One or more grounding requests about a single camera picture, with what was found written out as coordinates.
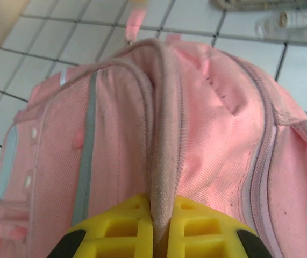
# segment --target black rubber part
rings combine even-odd
[[[85,230],[75,230],[64,235],[47,258],[73,258],[86,233]]]
[[[237,230],[237,235],[248,258],[273,258],[258,236],[247,230]]]

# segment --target floor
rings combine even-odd
[[[33,86],[68,66],[105,59],[124,46],[126,0],[31,0],[0,48],[0,151]],[[270,12],[226,13],[208,0],[151,0],[139,38],[182,33],[258,65],[307,112],[307,45],[256,37]]]

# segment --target snap button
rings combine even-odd
[[[28,175],[28,176],[25,178],[25,181],[24,181],[24,187],[25,187],[25,188],[28,188],[28,187],[29,187],[30,181],[31,181],[31,176]]]
[[[31,130],[31,138],[32,138],[32,139],[35,139],[35,138],[36,138],[36,135],[37,135],[37,130],[36,130],[36,128],[33,128],[33,129]]]

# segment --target reflective strip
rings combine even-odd
[[[89,104],[85,119],[85,138],[73,206],[72,226],[82,222],[88,216],[92,151],[94,149],[96,129],[96,79],[97,72],[92,74],[89,82]]]
[[[2,167],[0,168],[0,199],[3,199],[4,193],[8,188],[12,166],[16,157],[17,143],[17,128],[14,126],[9,131],[2,160]]]
[[[66,70],[64,69],[60,73],[60,86],[63,86],[66,83]]]

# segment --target pink fabric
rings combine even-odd
[[[250,226],[264,217],[272,233],[261,237],[275,257],[307,258],[307,116],[292,97],[254,67],[263,96],[248,71],[204,44],[151,39],[115,57],[45,80],[16,115],[18,148],[0,199],[0,257],[45,258],[69,229],[89,80],[99,69],[89,216],[146,192],[154,256],[163,257],[180,194]],[[266,181],[250,192],[267,109],[276,137],[264,146],[271,150]],[[251,214],[247,193],[264,193],[264,214]]]

